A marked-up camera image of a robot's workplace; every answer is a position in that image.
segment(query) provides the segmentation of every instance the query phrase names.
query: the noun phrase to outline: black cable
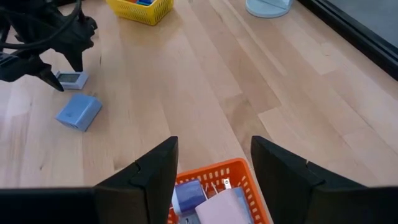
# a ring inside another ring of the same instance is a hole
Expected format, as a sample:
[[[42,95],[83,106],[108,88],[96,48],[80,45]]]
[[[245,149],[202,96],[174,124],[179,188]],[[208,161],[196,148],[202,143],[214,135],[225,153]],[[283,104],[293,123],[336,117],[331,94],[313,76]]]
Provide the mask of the black cable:
[[[76,16],[78,16],[80,10],[81,10],[81,0],[77,0],[75,8],[70,13],[70,15],[67,17],[67,20],[65,21],[65,23],[63,23],[62,26],[57,31],[55,31],[52,35],[50,35],[46,39],[43,39],[43,40],[40,40],[40,41],[36,41],[36,42],[33,42],[33,43],[29,43],[29,44],[0,43],[0,47],[4,47],[4,48],[7,48],[7,49],[16,49],[16,50],[33,49],[33,48],[36,48],[36,47],[41,47],[42,45],[44,45],[44,44],[50,42],[51,40],[53,40],[54,38],[56,38],[66,28],[68,28],[69,25],[73,22],[73,20],[75,20]],[[12,11],[8,11],[8,10],[4,10],[4,9],[0,8],[0,12],[1,11],[9,13],[9,14],[15,14],[15,15],[18,15],[18,16],[27,17],[27,15],[24,15],[24,14],[21,14],[21,13],[18,13],[18,12],[12,12]]]

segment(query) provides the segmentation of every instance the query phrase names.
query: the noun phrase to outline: blue cube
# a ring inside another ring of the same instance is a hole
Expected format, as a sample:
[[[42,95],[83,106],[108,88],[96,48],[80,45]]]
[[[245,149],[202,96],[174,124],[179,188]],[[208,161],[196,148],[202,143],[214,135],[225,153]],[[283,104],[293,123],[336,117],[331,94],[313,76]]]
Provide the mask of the blue cube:
[[[77,93],[55,119],[67,127],[86,131],[101,107],[101,102],[94,96]]]

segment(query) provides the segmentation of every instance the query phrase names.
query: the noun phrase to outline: yellow basket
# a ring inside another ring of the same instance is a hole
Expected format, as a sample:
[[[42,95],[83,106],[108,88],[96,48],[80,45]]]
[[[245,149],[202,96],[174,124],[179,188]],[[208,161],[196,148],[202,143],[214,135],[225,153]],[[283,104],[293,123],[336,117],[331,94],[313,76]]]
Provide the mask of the yellow basket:
[[[150,6],[125,0],[106,2],[118,16],[154,26],[173,8],[174,0],[155,0]]]

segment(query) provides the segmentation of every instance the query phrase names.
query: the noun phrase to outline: light wood surface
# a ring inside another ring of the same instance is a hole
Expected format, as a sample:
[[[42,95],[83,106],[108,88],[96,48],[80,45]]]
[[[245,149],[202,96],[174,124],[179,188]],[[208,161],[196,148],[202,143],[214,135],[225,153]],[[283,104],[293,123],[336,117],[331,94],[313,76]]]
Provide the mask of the light wood surface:
[[[0,82],[0,187],[94,185],[171,135],[178,171],[250,161],[261,135],[362,184],[398,184],[398,82],[299,3],[259,19],[244,0],[176,0],[155,27],[104,1],[83,9],[98,30],[82,92],[103,109],[81,133],[54,119],[76,91]]]

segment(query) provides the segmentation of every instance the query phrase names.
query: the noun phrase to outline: orange basket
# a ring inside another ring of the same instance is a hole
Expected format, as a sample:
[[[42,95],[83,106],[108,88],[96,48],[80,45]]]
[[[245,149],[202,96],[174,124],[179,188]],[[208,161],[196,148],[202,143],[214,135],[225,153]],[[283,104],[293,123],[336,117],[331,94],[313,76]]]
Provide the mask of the orange basket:
[[[223,189],[222,179],[229,178],[232,187],[242,187],[243,192],[248,201],[251,215],[255,224],[269,224],[266,211],[258,194],[257,187],[253,181],[253,177],[249,170],[248,164],[244,159],[230,159],[228,161],[219,162],[207,167],[182,172],[177,175],[176,185],[188,182],[193,179],[198,179],[201,182],[203,189],[206,186],[211,188],[211,183],[217,186],[217,189]],[[169,224],[177,224],[178,219],[174,211],[170,209]]]

